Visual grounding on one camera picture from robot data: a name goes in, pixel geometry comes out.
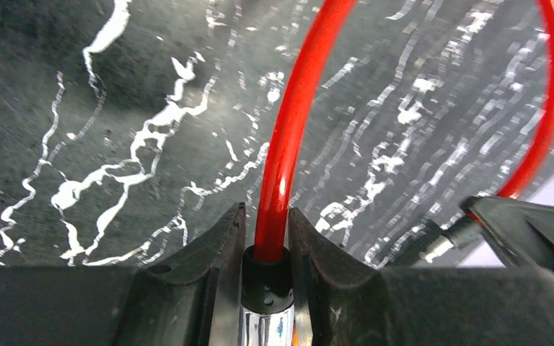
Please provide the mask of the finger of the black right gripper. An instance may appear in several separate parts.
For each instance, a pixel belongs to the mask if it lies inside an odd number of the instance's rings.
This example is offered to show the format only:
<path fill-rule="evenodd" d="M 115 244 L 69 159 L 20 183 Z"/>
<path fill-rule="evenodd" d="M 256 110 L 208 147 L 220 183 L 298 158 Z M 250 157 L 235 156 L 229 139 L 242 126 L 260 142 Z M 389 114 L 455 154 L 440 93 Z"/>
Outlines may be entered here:
<path fill-rule="evenodd" d="M 538 266 L 554 273 L 554 206 L 511 198 L 468 197 L 460 208 L 507 267 Z"/>

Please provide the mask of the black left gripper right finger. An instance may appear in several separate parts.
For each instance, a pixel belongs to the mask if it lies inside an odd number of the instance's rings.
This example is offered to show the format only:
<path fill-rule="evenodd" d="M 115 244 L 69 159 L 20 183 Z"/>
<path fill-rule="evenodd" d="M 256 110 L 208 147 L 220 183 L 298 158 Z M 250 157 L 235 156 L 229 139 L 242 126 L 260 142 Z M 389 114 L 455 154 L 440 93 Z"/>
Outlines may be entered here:
<path fill-rule="evenodd" d="M 554 274 L 538 267 L 375 270 L 288 214 L 298 345 L 554 345 Z"/>

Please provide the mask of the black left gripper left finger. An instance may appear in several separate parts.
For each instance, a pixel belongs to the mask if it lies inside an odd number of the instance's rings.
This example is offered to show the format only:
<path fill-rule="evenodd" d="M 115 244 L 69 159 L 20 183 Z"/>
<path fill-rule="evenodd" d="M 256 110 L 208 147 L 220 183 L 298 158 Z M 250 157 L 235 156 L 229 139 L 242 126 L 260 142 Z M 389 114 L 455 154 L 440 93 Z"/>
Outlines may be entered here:
<path fill-rule="evenodd" d="M 245 216 L 145 268 L 0 267 L 0 345 L 237 345 Z"/>

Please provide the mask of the red cable lock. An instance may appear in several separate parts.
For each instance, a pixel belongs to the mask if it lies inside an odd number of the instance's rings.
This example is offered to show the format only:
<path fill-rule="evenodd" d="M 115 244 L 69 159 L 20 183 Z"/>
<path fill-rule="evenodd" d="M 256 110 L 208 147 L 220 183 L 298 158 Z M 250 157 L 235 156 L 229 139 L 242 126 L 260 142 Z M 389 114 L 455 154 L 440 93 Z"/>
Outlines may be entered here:
<path fill-rule="evenodd" d="M 298 153 L 311 108 L 312 99 L 342 24 L 347 19 L 352 1 L 326 1 L 319 11 L 300 50 L 291 73 L 265 163 L 256 222 L 255 241 L 245 252 L 244 279 L 259 278 L 269 267 L 284 265 L 289 277 L 286 287 L 294 290 L 292 258 L 289 249 L 288 214 L 291 184 L 298 162 Z M 520 167 L 501 188 L 496 197 L 518 200 L 518 194 L 536 174 L 554 139 L 554 1 L 541 1 L 548 38 L 549 81 L 544 113 Z M 460 239 L 471 231 L 482 231 L 480 224 L 465 212 L 449 241 Z M 288 309 L 294 312 L 286 320 L 284 336 L 263 331 L 259 327 L 243 327 L 246 345 L 289 345 L 295 335 L 294 295 Z"/>

